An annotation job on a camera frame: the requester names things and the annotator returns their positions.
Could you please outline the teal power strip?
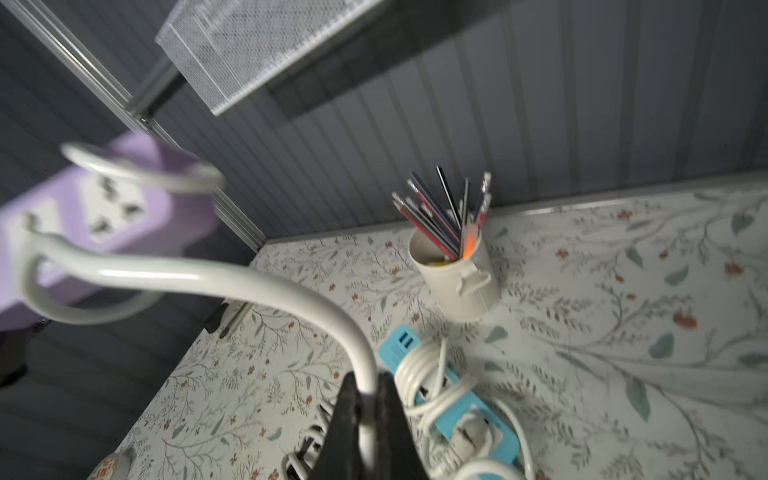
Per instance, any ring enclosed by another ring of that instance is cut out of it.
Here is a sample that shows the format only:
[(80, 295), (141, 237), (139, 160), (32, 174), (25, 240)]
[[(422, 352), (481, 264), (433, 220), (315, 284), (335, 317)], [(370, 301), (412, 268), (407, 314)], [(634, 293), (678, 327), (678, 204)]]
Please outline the teal power strip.
[(432, 479), (533, 479), (530, 445), (510, 403), (476, 393), (448, 365), (448, 341), (395, 329), (379, 349), (394, 374), (418, 454)]

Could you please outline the floral table mat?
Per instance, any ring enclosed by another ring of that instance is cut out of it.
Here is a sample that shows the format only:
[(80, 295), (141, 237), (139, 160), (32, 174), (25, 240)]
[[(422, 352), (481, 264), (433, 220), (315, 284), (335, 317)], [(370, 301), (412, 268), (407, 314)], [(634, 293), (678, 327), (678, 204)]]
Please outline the floral table mat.
[[(447, 320), (409, 228), (274, 243), (254, 259), (332, 299), (380, 346), (447, 338), (508, 398), (552, 479), (767, 475), (767, 186), (497, 216), (499, 305)], [(253, 308), (201, 335), (122, 442), (133, 479), (275, 479), (349, 362), (304, 321)]]

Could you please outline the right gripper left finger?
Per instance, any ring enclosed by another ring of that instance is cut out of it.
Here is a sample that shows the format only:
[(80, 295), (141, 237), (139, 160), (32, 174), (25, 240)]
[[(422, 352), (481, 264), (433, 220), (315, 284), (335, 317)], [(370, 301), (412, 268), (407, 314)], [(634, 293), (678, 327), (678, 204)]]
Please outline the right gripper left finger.
[(355, 375), (345, 375), (329, 429), (310, 480), (357, 480), (363, 465), (359, 451), (362, 402)]

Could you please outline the beige black stapler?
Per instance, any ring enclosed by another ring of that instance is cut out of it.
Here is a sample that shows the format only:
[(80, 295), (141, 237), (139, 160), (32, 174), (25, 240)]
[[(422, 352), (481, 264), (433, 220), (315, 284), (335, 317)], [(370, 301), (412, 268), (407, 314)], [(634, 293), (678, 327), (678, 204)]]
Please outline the beige black stapler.
[(250, 303), (224, 301), (208, 316), (203, 328), (207, 333), (217, 335), (219, 340), (226, 341), (239, 328), (250, 309)]

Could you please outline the purple power strip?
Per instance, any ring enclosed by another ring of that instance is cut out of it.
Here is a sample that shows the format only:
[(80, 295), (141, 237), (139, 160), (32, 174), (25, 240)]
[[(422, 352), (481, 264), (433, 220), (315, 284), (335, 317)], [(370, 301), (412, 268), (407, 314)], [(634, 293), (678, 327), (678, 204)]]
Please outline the purple power strip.
[(213, 165), (151, 135), (68, 142), (68, 166), (1, 209), (1, 328), (99, 325), (167, 293), (222, 297), (185, 251), (219, 225)]

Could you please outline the bundle of pens and pencils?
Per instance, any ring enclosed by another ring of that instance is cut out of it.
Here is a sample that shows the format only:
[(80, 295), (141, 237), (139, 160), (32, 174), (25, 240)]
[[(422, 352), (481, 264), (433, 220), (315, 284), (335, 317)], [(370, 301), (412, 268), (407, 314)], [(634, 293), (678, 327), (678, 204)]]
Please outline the bundle of pens and pencils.
[(441, 256), (442, 264), (470, 258), (480, 245), (483, 226), (488, 218), (493, 196), (493, 176), (483, 173), (479, 187), (463, 179), (458, 192), (453, 192), (444, 169), (435, 167), (439, 189), (430, 189), (416, 172), (406, 180), (408, 195), (391, 193), (394, 208), (409, 221)]

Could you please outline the white pen cup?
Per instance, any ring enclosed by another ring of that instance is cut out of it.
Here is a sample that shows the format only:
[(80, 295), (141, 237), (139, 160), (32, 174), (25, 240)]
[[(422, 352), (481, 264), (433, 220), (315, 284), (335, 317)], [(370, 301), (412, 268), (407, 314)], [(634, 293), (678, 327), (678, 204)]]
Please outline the white pen cup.
[(492, 311), (500, 301), (500, 284), (480, 234), (467, 257), (437, 266), (440, 249), (418, 229), (408, 242), (409, 259), (421, 273), (432, 299), (453, 322), (469, 322)]

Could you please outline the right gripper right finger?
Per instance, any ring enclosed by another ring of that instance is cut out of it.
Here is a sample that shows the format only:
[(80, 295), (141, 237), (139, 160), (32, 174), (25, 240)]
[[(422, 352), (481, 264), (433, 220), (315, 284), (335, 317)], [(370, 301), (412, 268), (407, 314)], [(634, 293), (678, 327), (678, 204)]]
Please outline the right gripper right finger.
[(391, 373), (380, 373), (376, 406), (374, 478), (428, 480)]

